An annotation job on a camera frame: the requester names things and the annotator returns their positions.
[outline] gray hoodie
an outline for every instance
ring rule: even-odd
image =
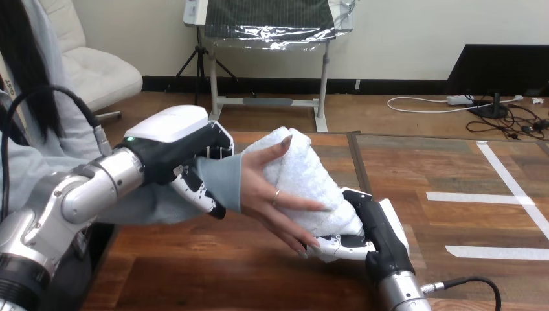
[[[23,0],[23,3],[42,51],[50,82],[74,90],[63,70],[57,37],[42,6],[38,0]],[[65,95],[55,94],[55,99],[65,136],[57,138],[50,131],[45,142],[28,107],[26,104],[21,105],[31,146],[20,146],[12,140],[9,142],[10,211],[24,207],[27,200],[32,200],[29,198],[30,193],[43,176],[68,172],[100,156],[92,129],[80,110]],[[0,101],[6,106],[11,105],[11,99],[6,93],[0,93]],[[219,161],[200,159],[197,172],[223,206],[240,212],[240,155]],[[98,221],[114,224],[172,224],[200,214],[170,186],[148,185],[122,198],[114,207],[102,213]]]

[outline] tripod stand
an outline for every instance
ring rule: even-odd
[[[177,75],[174,77],[174,80],[171,84],[168,84],[168,87],[164,90],[164,93],[170,92],[172,85],[175,85],[177,82],[177,79],[181,76],[181,73],[185,70],[185,68],[188,66],[190,61],[194,58],[194,56],[198,56],[198,62],[196,64],[196,84],[195,84],[195,91],[194,91],[194,104],[198,104],[198,96],[200,95],[200,86],[202,85],[204,79],[206,78],[204,75],[204,54],[209,55],[210,52],[202,46],[202,35],[200,32],[199,27],[196,27],[196,38],[198,41],[198,45],[194,47],[194,52],[190,55],[190,57],[187,59],[181,70],[177,73]],[[235,83],[238,83],[238,78],[234,74],[232,74],[231,71],[229,71],[219,60],[216,59],[216,63],[232,78],[232,80]]]

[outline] computer monitor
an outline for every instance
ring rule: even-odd
[[[445,93],[492,96],[493,106],[469,111],[485,118],[505,117],[500,96],[549,96],[549,45],[467,44]]]

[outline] white office chair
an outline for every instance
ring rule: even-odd
[[[40,3],[56,31],[65,70],[92,111],[141,92],[143,79],[134,66],[112,54],[86,47],[72,0],[40,0]],[[98,115],[100,120],[121,116],[119,111]]]

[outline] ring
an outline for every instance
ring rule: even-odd
[[[273,198],[273,206],[276,206],[276,197],[278,197],[278,195],[280,194],[280,190],[277,191],[275,194],[274,194],[274,198]]]

